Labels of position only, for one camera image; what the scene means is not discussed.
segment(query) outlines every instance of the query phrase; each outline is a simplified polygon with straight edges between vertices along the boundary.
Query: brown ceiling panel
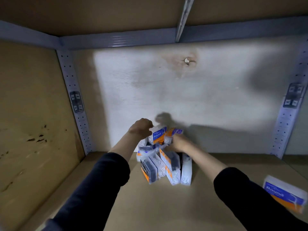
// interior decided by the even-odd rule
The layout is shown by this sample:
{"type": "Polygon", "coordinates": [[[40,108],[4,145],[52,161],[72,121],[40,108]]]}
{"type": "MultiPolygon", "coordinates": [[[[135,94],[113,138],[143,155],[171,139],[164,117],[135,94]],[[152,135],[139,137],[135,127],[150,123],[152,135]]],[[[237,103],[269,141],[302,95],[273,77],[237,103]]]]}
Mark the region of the brown ceiling panel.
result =
{"type": "Polygon", "coordinates": [[[195,0],[186,25],[226,23],[308,14],[308,0],[195,0]]]}
{"type": "Polygon", "coordinates": [[[0,0],[0,19],[68,36],[176,27],[184,0],[0,0]]]}

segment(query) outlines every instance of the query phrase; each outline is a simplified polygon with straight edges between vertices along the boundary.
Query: person's left hand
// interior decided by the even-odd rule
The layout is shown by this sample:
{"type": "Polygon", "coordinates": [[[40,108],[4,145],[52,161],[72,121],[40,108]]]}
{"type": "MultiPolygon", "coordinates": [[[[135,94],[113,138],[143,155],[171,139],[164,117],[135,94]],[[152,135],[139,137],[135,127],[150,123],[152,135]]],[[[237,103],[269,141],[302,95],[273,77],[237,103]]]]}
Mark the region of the person's left hand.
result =
{"type": "Polygon", "coordinates": [[[128,129],[128,132],[139,135],[140,140],[143,140],[152,134],[152,131],[149,130],[152,127],[152,121],[146,118],[141,118],[128,129]]]}

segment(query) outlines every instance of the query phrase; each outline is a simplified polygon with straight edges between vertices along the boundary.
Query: hand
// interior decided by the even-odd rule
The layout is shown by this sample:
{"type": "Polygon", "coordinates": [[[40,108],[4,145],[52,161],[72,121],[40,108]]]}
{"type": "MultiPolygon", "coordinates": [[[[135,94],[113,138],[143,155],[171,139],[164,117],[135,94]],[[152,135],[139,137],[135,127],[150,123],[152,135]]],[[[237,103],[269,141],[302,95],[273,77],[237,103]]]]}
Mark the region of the hand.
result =
{"type": "Polygon", "coordinates": [[[153,127],[152,121],[141,118],[136,121],[129,129],[128,132],[131,134],[137,134],[140,136],[140,140],[145,139],[146,137],[152,134],[152,131],[149,129],[153,127]]]}
{"type": "Polygon", "coordinates": [[[166,147],[167,151],[185,152],[188,145],[193,144],[188,138],[181,134],[175,134],[172,139],[172,144],[166,147]]]}

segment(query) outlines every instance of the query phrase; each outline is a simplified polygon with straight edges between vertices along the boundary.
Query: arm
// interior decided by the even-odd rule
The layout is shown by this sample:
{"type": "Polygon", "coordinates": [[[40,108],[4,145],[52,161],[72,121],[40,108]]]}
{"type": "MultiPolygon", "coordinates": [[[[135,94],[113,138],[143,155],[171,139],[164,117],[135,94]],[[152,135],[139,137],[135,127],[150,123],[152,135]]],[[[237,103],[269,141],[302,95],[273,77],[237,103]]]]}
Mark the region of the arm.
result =
{"type": "Polygon", "coordinates": [[[201,150],[183,135],[174,135],[172,146],[185,152],[214,183],[218,197],[230,208],[248,230],[308,230],[308,224],[297,219],[276,202],[261,186],[249,180],[240,170],[201,150]]]}
{"type": "Polygon", "coordinates": [[[140,119],[104,154],[44,231],[103,230],[120,187],[129,179],[128,161],[138,142],[152,132],[152,122],[140,119]]]}

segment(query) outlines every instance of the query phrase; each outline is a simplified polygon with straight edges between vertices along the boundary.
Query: dark blue sleeve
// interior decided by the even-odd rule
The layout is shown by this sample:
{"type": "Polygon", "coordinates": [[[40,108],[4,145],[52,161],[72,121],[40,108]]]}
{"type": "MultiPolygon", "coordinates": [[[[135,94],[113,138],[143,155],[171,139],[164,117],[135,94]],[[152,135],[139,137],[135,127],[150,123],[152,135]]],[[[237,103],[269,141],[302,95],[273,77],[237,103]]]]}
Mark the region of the dark blue sleeve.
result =
{"type": "Polygon", "coordinates": [[[103,230],[120,187],[129,179],[127,161],[104,154],[44,231],[103,230]]]}
{"type": "Polygon", "coordinates": [[[293,216],[237,168],[222,170],[214,179],[214,189],[248,231],[308,230],[307,223],[293,216]]]}

